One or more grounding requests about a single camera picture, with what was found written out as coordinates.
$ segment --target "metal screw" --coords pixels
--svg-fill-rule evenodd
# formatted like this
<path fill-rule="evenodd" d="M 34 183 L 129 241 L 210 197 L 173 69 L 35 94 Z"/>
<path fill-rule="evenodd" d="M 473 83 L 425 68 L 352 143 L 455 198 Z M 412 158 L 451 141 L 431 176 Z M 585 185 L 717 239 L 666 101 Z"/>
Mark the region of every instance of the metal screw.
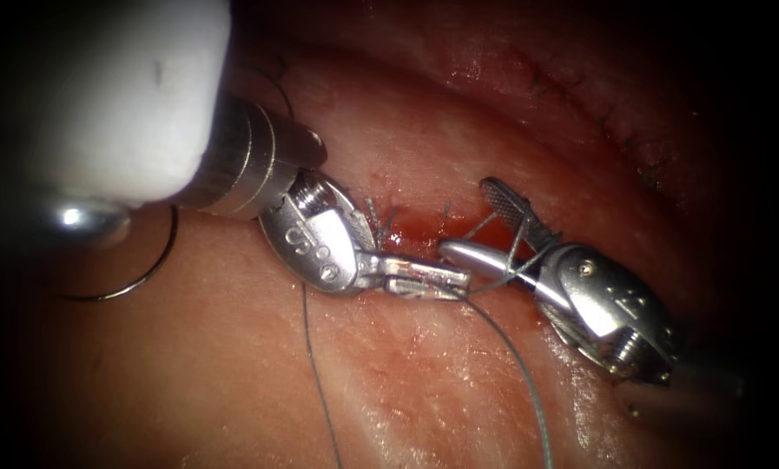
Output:
<path fill-rule="evenodd" d="M 583 261 L 578 267 L 581 277 L 591 277 L 595 273 L 595 265 L 591 261 Z"/>
<path fill-rule="evenodd" d="M 322 266 L 322 269 L 320 270 L 320 278 L 323 281 L 332 282 L 337 278 L 337 275 L 340 274 L 340 270 L 337 268 L 337 266 L 332 264 L 327 264 L 325 266 Z"/>

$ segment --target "engraved number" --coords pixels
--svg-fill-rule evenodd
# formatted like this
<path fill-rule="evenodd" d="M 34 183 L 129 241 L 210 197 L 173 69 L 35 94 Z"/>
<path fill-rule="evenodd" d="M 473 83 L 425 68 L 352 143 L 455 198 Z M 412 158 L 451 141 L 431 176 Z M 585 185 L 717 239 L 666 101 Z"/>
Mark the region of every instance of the engraved number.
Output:
<path fill-rule="evenodd" d="M 285 241 L 294 246 L 294 252 L 305 255 L 311 252 L 311 247 L 317 244 L 311 230 L 302 221 L 297 221 L 295 227 L 288 228 L 285 232 Z"/>

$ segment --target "silver metal cylinder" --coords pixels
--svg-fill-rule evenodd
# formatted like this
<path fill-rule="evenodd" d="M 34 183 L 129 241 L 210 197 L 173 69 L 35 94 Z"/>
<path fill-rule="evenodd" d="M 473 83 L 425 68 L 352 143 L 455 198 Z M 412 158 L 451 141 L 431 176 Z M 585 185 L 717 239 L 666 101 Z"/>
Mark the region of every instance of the silver metal cylinder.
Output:
<path fill-rule="evenodd" d="M 251 220 L 281 204 L 301 168 L 316 169 L 326 159 L 326 147 L 311 129 L 224 94 L 201 166 L 173 202 Z"/>

